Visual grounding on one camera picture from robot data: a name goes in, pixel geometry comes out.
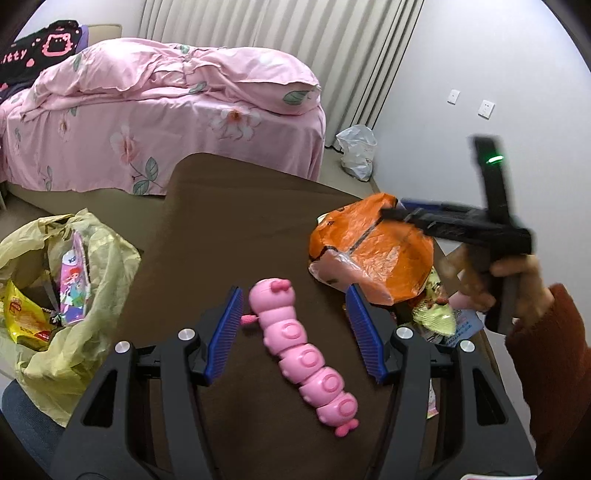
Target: white plastic bag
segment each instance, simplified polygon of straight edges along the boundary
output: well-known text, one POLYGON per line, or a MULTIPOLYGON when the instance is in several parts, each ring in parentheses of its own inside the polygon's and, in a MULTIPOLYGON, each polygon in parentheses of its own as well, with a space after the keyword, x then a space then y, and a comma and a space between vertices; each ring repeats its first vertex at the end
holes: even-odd
POLYGON ((336 135, 343 157, 340 159, 345 172, 361 181, 368 181, 373 170, 375 147, 374 133, 365 125, 354 125, 336 135))

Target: green led light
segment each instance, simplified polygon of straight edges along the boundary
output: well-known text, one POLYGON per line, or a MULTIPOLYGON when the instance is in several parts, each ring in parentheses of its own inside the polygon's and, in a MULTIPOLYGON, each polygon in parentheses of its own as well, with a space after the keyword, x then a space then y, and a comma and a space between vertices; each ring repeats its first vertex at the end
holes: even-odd
POLYGON ((486 163, 497 163, 498 161, 503 160, 503 155, 497 155, 496 157, 489 158, 486 163))

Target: pink bedding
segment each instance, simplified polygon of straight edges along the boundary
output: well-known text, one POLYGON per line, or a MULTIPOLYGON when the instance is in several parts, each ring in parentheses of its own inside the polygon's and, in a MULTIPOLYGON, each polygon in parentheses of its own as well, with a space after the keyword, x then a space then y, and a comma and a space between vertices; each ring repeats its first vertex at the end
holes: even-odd
POLYGON ((165 194, 175 165, 195 152, 317 179, 324 112, 316 78, 297 59, 137 39, 79 55, 0 105, 0 180, 165 194))

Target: white curtain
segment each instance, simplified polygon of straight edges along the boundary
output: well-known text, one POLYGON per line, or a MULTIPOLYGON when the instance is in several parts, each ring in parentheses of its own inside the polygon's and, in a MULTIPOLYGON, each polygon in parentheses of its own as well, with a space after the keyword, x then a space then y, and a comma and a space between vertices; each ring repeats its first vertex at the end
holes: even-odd
POLYGON ((195 46, 286 51, 322 85, 326 144, 372 128, 423 0, 147 0, 139 36, 195 46))

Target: brown tablecloth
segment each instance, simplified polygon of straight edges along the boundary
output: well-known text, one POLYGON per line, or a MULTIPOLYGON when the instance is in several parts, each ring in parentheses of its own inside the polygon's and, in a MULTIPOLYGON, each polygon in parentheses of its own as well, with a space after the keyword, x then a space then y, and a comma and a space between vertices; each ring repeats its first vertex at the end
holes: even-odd
MULTIPOLYGON (((337 438, 281 376, 260 329, 240 330, 222 377, 200 389, 215 461, 228 480, 360 480, 366 472, 392 387, 376 386, 366 373, 342 310, 344 295, 307 271, 316 218, 355 201, 215 155, 191 155, 174 171, 163 224, 135 277, 116 340, 158 343, 222 303, 231 285, 246 294, 262 278, 289 278, 310 342, 359 401, 359 428, 337 438)), ((427 456, 436 430, 436 421, 428 425, 427 456)))

